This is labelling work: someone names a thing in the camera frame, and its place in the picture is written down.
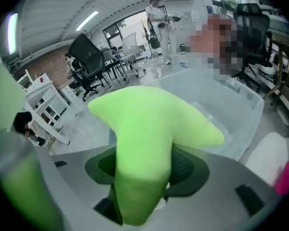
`lime green cushion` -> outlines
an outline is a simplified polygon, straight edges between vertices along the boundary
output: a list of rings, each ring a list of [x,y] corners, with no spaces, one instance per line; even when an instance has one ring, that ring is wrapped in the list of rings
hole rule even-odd
[[[136,86],[88,104],[117,137],[115,190],[123,222],[142,225],[171,173],[172,143],[193,148],[223,143],[223,133],[192,105],[154,87]]]

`floor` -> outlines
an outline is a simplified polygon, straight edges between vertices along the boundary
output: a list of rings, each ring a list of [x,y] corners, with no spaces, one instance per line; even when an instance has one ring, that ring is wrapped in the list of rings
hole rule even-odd
[[[129,82],[126,85],[127,87],[148,84],[155,79],[169,75],[178,70],[176,66],[165,65],[161,57],[155,58],[152,61],[141,60],[136,63],[135,66],[139,69],[139,78],[136,78],[135,74],[130,71],[128,75]],[[110,88],[102,88],[99,86],[97,89],[98,94],[91,93],[91,96],[87,96],[86,102],[83,102],[81,98],[79,98],[78,102],[72,103],[71,107],[77,110],[77,116],[71,116],[66,110],[59,119],[63,125],[63,135],[69,137],[70,144],[65,145],[56,140],[51,146],[50,152],[52,154],[64,154],[107,145],[109,140],[109,128],[91,115],[87,109],[87,104],[94,98],[115,91],[119,88],[121,88],[119,83],[112,81]],[[262,86],[259,94],[264,96],[264,93],[267,91],[267,87]],[[277,132],[283,137],[289,137],[289,126],[283,122],[281,116],[277,112],[276,106],[271,106],[270,102],[270,99],[267,99],[264,102],[265,104],[260,124],[249,148],[240,159],[240,162],[242,163],[246,162],[252,150],[266,134],[270,132]],[[289,117],[289,114],[287,114],[287,109],[283,106],[282,102],[278,102],[277,106],[284,110],[287,117]]]

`fluorescent light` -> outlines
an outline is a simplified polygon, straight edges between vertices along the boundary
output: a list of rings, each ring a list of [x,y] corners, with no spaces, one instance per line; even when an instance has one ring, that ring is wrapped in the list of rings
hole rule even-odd
[[[97,15],[97,14],[98,14],[97,11],[94,11],[92,14],[90,14],[90,15],[88,16],[88,18],[85,19],[85,20],[79,25],[79,27],[77,27],[76,31],[81,30],[81,28],[82,28],[89,20],[91,20],[91,19],[92,19],[95,15]]]
[[[12,55],[16,51],[16,24],[17,13],[12,14],[8,22],[8,45],[10,55]]]

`clear plastic container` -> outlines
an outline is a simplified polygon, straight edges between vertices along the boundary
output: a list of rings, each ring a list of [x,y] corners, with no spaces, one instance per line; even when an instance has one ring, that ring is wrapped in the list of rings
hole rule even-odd
[[[193,105],[225,135],[222,145],[204,151],[238,160],[248,148],[263,112],[263,99],[218,69],[178,71],[148,86],[162,88]]]

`black mesh office chair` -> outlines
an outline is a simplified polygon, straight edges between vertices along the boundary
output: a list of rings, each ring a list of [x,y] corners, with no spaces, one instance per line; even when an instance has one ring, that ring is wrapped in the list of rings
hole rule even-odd
[[[85,97],[90,91],[97,93],[96,87],[104,87],[102,79],[109,85],[109,82],[103,76],[103,72],[106,72],[104,56],[83,33],[74,39],[68,48],[68,53],[81,64],[81,69],[69,77],[73,77],[86,90],[82,98],[83,101],[85,101]],[[96,78],[101,83],[91,86],[97,80]]]
[[[237,5],[234,19],[237,23],[237,40],[243,42],[243,67],[241,71],[232,77],[239,77],[246,85],[252,89],[251,83],[257,86],[257,92],[260,85],[245,73],[248,67],[256,76],[251,65],[261,64],[272,67],[269,62],[272,50],[272,34],[268,32],[270,18],[262,14],[256,3],[241,3]],[[270,39],[269,49],[266,50],[266,40]]]

